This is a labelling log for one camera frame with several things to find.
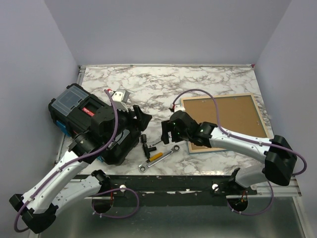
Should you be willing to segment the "blue picture frame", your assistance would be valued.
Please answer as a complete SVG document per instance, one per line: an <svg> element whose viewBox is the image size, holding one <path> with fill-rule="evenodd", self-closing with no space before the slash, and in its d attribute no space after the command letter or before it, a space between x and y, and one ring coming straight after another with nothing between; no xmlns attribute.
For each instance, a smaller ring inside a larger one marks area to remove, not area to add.
<svg viewBox="0 0 317 238"><path fill-rule="evenodd" d="M271 137L252 93L227 94L214 97L220 124L225 129L254 137ZM197 123L217 124L216 109L209 96L182 97L181 105Z"/></svg>

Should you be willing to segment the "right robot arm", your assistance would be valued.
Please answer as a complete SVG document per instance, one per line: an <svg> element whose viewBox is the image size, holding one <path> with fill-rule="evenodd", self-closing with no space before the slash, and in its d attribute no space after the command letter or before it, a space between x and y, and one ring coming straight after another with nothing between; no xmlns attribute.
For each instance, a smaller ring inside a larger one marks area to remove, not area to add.
<svg viewBox="0 0 317 238"><path fill-rule="evenodd" d="M257 165L234 170L228 181L228 189L233 194L265 181L280 186L290 183L297 156L282 136L270 139L234 134L211 122L197 123L185 111L173 113L170 119L161 122L161 129L164 144L189 141L196 146L222 148L257 160Z"/></svg>

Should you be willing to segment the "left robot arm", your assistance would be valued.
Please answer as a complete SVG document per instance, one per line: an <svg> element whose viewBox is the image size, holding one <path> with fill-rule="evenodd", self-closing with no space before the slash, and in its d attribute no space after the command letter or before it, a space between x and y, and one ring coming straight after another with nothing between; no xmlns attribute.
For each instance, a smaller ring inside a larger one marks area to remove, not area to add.
<svg viewBox="0 0 317 238"><path fill-rule="evenodd" d="M80 171L98 157L109 165L121 165L152 119L137 105L126 112L105 105L88 117L89 126L75 135L60 162L33 189L9 200L17 217L36 234L55 221L61 202L69 200L59 193Z"/></svg>

